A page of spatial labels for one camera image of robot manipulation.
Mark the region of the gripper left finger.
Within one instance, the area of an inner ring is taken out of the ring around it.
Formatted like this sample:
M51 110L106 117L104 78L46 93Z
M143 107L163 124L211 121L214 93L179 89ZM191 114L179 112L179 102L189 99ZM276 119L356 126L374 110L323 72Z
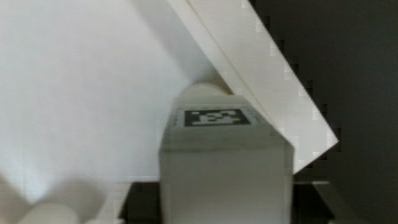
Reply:
M93 224L161 224L159 184L156 182L115 185Z

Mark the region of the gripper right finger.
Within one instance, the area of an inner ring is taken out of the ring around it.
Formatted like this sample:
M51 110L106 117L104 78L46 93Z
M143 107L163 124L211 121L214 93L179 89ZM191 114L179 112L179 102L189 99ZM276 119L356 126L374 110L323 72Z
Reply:
M326 181L292 184L291 224L362 224Z

